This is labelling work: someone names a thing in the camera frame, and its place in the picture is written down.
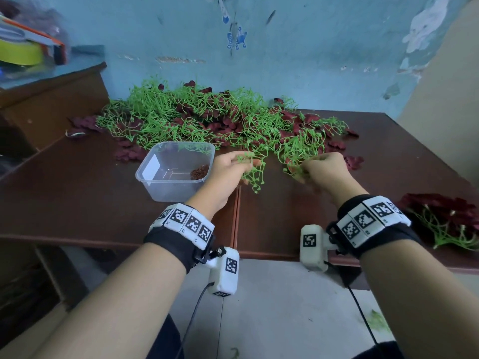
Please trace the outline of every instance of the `yellow object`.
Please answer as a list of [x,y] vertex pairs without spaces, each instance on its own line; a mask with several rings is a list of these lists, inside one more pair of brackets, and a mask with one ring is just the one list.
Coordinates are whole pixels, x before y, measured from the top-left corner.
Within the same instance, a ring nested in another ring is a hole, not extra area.
[[34,66],[43,61],[42,47],[31,41],[10,42],[0,39],[0,60],[20,66]]

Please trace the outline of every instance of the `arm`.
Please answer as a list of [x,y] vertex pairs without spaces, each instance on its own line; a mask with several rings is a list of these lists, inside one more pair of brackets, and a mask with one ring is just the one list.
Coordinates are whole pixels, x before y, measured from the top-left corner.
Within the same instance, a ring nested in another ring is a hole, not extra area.
[[[341,154],[323,154],[303,168],[338,208],[367,194]],[[387,243],[363,253],[360,263],[406,357],[479,357],[479,299],[421,245]]]
[[[251,169],[251,163],[235,162],[243,154],[215,158],[207,182],[185,204],[211,220]],[[68,315],[33,359],[145,358],[185,275],[176,256],[144,244]]]

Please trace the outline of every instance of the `black cable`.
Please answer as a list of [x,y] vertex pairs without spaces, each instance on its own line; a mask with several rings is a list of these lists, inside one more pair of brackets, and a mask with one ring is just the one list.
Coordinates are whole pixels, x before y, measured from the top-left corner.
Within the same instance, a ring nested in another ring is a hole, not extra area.
[[178,358],[179,358],[180,353],[181,353],[182,350],[183,350],[184,341],[185,341],[185,339],[186,339],[186,336],[188,335],[188,332],[190,331],[191,324],[193,323],[193,319],[195,318],[196,310],[198,310],[198,306],[200,305],[201,298],[202,298],[203,295],[205,294],[205,292],[206,292],[206,290],[208,289],[208,287],[210,287],[210,286],[212,286],[212,285],[214,285],[214,284],[215,284],[214,282],[211,282],[211,283],[207,284],[207,285],[205,286],[205,288],[203,289],[203,291],[201,292],[201,295],[200,295],[200,297],[198,298],[198,302],[196,303],[195,309],[193,310],[193,315],[191,315],[190,323],[188,324],[188,327],[186,328],[186,331],[184,332],[183,340],[182,340],[182,342],[181,342],[180,348],[178,349],[178,353],[176,353],[175,359],[178,359]]
[[[327,262],[327,261],[324,261],[324,263],[326,263],[327,266],[332,267],[332,268],[339,274],[339,276],[341,277],[341,273],[340,273],[340,271],[338,270],[338,268],[337,268],[335,265],[333,265],[332,263]],[[367,320],[366,320],[366,316],[365,316],[364,313],[362,312],[361,306],[359,306],[359,302],[357,301],[356,296],[355,296],[355,294],[353,293],[353,290],[351,289],[351,287],[349,287],[349,285],[346,285],[346,284],[345,284],[345,286],[346,286],[346,288],[349,290],[351,296],[353,297],[353,300],[354,300],[355,303],[356,303],[356,306],[357,306],[357,308],[358,308],[358,310],[359,310],[359,313],[361,314],[362,319],[363,319],[364,323],[366,324],[366,327],[367,327],[367,329],[368,329],[368,331],[369,331],[369,334],[371,335],[371,338],[373,338],[374,347],[379,350],[379,352],[381,353],[381,357],[382,357],[383,359],[386,359],[386,357],[384,356],[383,350],[381,349],[381,347],[380,347],[379,344],[377,343],[377,340],[376,340],[376,338],[374,337],[373,331],[371,330],[371,327],[369,326],[369,324],[368,324],[368,322],[367,322]]]

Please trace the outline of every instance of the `brown table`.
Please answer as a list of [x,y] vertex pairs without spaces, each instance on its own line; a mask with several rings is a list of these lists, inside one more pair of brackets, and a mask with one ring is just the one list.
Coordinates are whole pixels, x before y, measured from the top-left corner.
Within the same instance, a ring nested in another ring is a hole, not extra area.
[[[65,137],[0,180],[0,238],[135,249],[167,203],[135,178],[139,163],[116,161],[115,140]],[[238,190],[214,219],[215,245],[233,245]]]
[[[405,193],[440,193],[479,206],[479,193],[436,155],[383,113],[303,111],[335,116],[359,133],[344,138],[346,153],[363,156],[362,168],[352,175],[371,194],[392,201]],[[241,187],[236,248],[242,258],[299,260],[299,233],[306,224],[325,228],[336,218],[329,197],[284,174],[276,156],[268,156],[259,194]],[[455,246],[430,251],[451,270],[479,274],[479,252]],[[329,252],[337,265],[358,266],[351,256]]]

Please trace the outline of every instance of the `white plastic box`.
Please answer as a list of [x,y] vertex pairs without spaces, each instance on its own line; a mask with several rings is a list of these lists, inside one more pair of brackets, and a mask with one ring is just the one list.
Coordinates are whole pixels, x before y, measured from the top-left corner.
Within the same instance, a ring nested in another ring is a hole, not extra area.
[[[154,201],[184,203],[205,183],[211,171],[215,147],[207,142],[161,142],[153,146],[136,171]],[[200,180],[191,171],[209,165]]]

